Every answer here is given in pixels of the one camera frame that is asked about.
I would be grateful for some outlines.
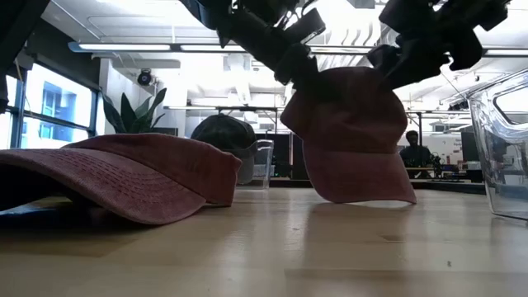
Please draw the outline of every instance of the red baseball cap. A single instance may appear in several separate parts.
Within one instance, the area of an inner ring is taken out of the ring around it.
[[[164,134],[98,136],[60,149],[0,151],[0,210],[55,195],[94,202],[143,224],[168,224],[205,203],[233,202],[241,161]]]
[[[320,78],[332,95],[298,90],[280,117],[304,141],[304,162],[317,193],[336,203],[416,203],[397,150],[407,117],[383,75],[354,67],[329,69]]]

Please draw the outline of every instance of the window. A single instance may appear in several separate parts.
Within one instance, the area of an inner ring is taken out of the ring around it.
[[[92,91],[35,64],[27,74],[25,109],[44,116],[90,126]]]
[[[22,149],[59,149],[88,138],[86,130],[57,125],[44,120],[24,118]]]
[[[17,98],[17,84],[18,80],[16,78],[7,76],[7,98],[9,99],[9,106],[15,106],[15,100]]]
[[[10,113],[0,115],[0,149],[11,147],[12,116]]]
[[[58,149],[95,135],[95,92],[38,64],[21,78],[7,76],[0,149]]]

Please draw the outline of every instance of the security camera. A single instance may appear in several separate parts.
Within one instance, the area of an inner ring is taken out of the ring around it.
[[[141,69],[141,73],[138,76],[138,84],[141,86],[150,86],[153,82],[152,74],[150,69]]]

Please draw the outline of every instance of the clear plastic container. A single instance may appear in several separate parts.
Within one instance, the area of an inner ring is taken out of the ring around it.
[[[273,140],[261,139],[257,141],[257,152],[253,167],[253,179],[237,185],[240,189],[266,190],[270,187],[271,159],[273,158]]]
[[[528,220],[528,71],[473,92],[469,105],[491,211]]]

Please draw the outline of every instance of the table surface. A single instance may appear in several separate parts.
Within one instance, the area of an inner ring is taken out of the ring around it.
[[[0,215],[0,296],[526,296],[524,222],[494,217],[485,196],[417,196],[240,191],[154,229],[26,207]]]

